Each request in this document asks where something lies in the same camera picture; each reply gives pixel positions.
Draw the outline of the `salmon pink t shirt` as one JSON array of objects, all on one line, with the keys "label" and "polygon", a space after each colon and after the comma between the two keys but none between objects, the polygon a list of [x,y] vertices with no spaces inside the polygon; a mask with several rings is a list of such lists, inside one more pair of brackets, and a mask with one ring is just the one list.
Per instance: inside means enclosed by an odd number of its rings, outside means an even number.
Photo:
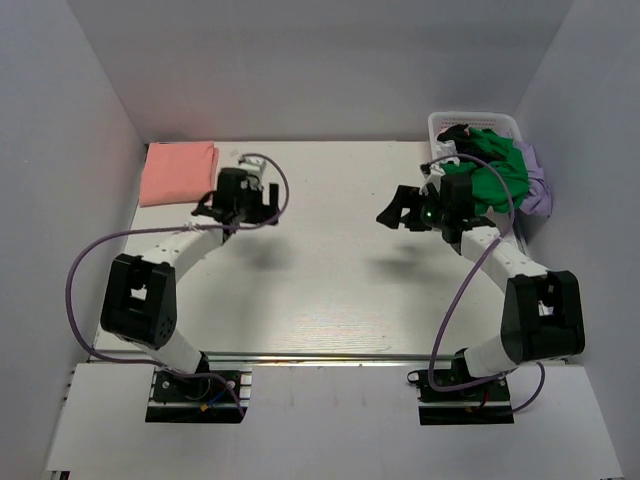
[{"label": "salmon pink t shirt", "polygon": [[140,179],[139,206],[199,201],[214,188],[218,157],[213,141],[151,143]]}]

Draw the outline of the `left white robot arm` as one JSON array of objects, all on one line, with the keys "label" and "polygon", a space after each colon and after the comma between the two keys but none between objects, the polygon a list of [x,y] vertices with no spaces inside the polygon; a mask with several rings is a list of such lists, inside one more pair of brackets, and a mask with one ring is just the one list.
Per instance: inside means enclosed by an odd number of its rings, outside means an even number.
[{"label": "left white robot arm", "polygon": [[178,374],[177,387],[191,399],[209,392],[212,377],[204,353],[177,328],[177,284],[241,228],[278,222],[279,186],[269,185],[265,203],[264,169],[261,159],[242,159],[236,167],[221,169],[217,188],[192,211],[194,217],[212,219],[212,224],[187,224],[142,254],[118,255],[111,265],[101,328]]}]

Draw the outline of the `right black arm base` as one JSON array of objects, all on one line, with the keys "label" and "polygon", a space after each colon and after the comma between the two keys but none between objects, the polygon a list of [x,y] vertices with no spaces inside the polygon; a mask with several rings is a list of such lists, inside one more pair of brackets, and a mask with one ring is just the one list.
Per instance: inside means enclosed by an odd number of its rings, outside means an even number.
[{"label": "right black arm base", "polygon": [[450,392],[436,391],[428,382],[428,370],[406,375],[416,388],[421,426],[509,425],[514,423],[511,395],[504,375],[478,386]]}]

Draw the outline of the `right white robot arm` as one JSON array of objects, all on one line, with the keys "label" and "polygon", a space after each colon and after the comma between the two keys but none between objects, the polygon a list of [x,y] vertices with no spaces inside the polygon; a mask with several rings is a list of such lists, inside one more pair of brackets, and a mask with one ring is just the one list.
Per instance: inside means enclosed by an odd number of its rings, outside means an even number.
[{"label": "right white robot arm", "polygon": [[499,332],[459,351],[445,385],[472,399],[488,378],[523,363],[569,357],[585,349],[582,302],[577,277],[551,271],[531,260],[487,216],[475,211],[471,179],[446,174],[438,186],[400,185],[377,222],[393,230],[438,231],[460,256],[473,262],[503,292]]}]

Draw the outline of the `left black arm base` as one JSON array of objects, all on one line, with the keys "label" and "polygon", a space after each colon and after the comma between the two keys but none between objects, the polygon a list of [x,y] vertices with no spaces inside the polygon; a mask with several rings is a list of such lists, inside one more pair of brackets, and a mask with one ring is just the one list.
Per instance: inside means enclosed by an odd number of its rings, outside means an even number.
[{"label": "left black arm base", "polygon": [[209,370],[220,379],[189,379],[157,369],[151,381],[145,422],[240,424],[249,408],[251,369],[244,366],[220,369],[210,363]]}]

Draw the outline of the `green t shirt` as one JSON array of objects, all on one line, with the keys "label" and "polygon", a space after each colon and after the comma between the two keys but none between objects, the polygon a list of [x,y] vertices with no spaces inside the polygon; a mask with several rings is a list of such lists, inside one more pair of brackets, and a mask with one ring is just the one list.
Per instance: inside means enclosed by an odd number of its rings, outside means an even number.
[{"label": "green t shirt", "polygon": [[490,166],[472,170],[476,213],[484,215],[489,209],[497,213],[510,212],[503,185],[508,188],[514,209],[517,210],[529,191],[529,176],[523,154],[513,139],[499,136],[490,129],[470,128],[469,133]]}]

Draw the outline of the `white t shirt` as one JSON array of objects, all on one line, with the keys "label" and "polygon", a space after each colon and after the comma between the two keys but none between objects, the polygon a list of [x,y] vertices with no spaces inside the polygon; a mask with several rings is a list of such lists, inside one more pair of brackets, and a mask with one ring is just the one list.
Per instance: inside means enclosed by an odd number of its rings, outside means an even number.
[{"label": "white t shirt", "polygon": [[431,143],[432,158],[445,158],[445,162],[458,162],[457,149],[453,140],[434,141]]}]

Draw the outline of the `black t shirt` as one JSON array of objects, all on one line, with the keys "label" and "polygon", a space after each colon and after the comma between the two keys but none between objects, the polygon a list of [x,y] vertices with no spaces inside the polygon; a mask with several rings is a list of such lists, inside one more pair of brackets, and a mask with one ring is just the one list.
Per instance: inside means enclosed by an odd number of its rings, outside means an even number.
[{"label": "black t shirt", "polygon": [[438,134],[440,142],[453,141],[458,153],[471,155],[486,163],[504,161],[505,150],[498,136],[490,129],[478,130],[468,124],[453,125]]}]

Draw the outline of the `lavender t shirt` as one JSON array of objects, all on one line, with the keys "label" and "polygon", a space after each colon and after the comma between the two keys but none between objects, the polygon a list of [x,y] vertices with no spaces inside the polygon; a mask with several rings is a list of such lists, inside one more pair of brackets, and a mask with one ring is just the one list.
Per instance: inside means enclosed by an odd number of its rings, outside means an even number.
[{"label": "lavender t shirt", "polygon": [[529,179],[529,190],[520,205],[520,211],[526,215],[548,218],[552,214],[552,196],[535,150],[532,145],[523,141],[515,141],[514,146],[522,154]]}]

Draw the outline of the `white plastic laundry basket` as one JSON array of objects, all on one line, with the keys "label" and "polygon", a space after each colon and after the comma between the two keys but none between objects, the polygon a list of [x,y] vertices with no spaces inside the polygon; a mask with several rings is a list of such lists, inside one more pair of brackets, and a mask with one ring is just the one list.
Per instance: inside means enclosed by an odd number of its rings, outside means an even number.
[{"label": "white plastic laundry basket", "polygon": [[444,111],[433,112],[428,117],[428,132],[431,155],[435,157],[437,136],[442,130],[457,125],[467,124],[476,129],[491,129],[500,136],[522,141],[516,120],[507,114],[494,112]]}]

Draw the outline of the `aluminium table edge rail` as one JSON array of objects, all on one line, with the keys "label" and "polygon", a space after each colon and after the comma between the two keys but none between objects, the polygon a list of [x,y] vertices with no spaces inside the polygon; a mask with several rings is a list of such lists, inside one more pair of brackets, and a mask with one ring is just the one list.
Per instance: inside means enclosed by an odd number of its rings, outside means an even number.
[{"label": "aluminium table edge rail", "polygon": [[[106,350],[99,351],[106,356],[124,358],[127,360],[146,359],[146,354],[139,350]],[[407,363],[428,363],[430,355],[425,354],[357,354],[357,353],[268,353],[268,352],[208,352],[211,362],[248,362],[248,363],[303,363],[303,362],[355,362],[357,364],[365,362],[399,362]],[[541,360],[546,365],[565,366],[568,360],[564,358]]]}]

